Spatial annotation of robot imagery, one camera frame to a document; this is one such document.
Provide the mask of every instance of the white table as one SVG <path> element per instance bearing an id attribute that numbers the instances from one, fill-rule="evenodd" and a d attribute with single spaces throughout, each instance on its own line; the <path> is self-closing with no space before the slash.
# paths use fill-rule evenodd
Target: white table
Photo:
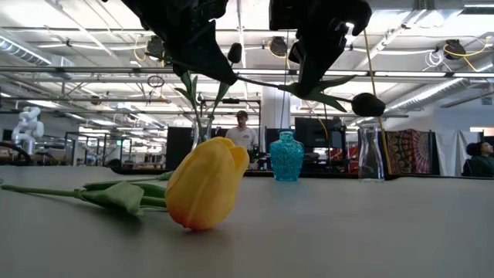
<path id="1" fill-rule="evenodd" d="M 90 167 L 0 167 L 0 177 L 67 189 L 138 178 Z M 203 233 L 163 212 L 134 219 L 0 192 L 1 278 L 493 276 L 492 181 L 244 178 L 232 214 Z"/>

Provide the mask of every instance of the white robot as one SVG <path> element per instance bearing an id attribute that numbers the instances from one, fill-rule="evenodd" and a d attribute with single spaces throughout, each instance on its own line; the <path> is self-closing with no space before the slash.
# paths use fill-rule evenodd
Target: white robot
<path id="1" fill-rule="evenodd" d="M 41 110 L 38 107 L 24 107 L 22 111 L 19 114 L 19 123 L 12 132 L 12 143 L 28 154 L 33 154 L 36 138 L 45 133 L 43 123 L 38 121 Z"/>

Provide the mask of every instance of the glass vase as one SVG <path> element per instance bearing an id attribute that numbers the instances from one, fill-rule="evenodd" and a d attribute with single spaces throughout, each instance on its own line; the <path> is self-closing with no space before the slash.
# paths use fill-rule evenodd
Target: glass vase
<path id="1" fill-rule="evenodd" d="M 358 178 L 363 181 L 384 180 L 383 159 L 377 140 L 378 132 L 377 123 L 359 126 Z"/>
<path id="2" fill-rule="evenodd" d="M 192 143 L 192 150 L 194 150 L 200 143 L 206 142 L 211 138 L 211 124 L 212 120 L 208 117 L 196 118 L 192 124 L 192 137 L 194 143 Z"/>
<path id="3" fill-rule="evenodd" d="M 271 165 L 277 181 L 297 181 L 303 163 L 303 144 L 293 140 L 293 131 L 280 131 L 269 145 Z"/>

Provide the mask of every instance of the tapestry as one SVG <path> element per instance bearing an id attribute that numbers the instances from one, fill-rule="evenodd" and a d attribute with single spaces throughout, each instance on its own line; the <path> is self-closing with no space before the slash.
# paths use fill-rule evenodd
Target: tapestry
<path id="1" fill-rule="evenodd" d="M 428 132 L 388 131 L 386 138 L 393 174 L 430 173 Z"/>

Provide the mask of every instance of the desk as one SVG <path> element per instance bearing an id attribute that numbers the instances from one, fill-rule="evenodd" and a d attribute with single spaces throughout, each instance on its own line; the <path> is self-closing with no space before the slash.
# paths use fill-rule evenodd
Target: desk
<path id="1" fill-rule="evenodd" d="M 0 167 L 0 177 L 48 188 L 139 178 L 95 167 Z M 0 250 L 2 278 L 493 277 L 494 184 L 244 178 L 232 214 L 203 233 L 163 212 L 135 219 L 2 191 Z"/>

